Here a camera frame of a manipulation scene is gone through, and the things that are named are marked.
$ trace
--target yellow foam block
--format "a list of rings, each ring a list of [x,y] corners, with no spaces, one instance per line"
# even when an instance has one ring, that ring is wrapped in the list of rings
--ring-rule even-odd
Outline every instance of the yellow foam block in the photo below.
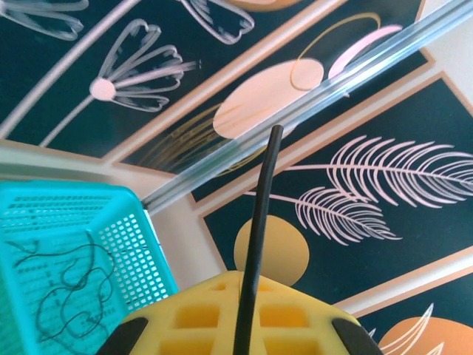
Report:
[[[232,355],[243,273],[229,271],[134,312],[149,323],[131,355]],[[349,314],[260,277],[251,355],[349,355],[332,319]]]

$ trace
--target turquoise plastic basket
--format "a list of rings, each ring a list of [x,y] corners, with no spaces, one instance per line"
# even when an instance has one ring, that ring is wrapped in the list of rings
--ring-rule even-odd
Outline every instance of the turquoise plastic basket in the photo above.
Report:
[[[99,183],[0,183],[0,354],[94,354],[177,292],[137,197]]]

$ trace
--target black rod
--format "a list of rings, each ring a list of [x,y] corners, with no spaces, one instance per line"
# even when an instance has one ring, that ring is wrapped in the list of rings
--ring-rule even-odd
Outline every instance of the black rod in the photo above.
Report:
[[[269,137],[265,159],[259,173],[258,185],[251,223],[250,241],[243,276],[242,293],[236,321],[234,355],[248,355],[250,352],[251,327],[254,305],[258,291],[263,240],[265,239],[266,217],[268,216],[269,194],[273,182],[274,167],[278,158],[282,139],[282,126],[274,126]]]

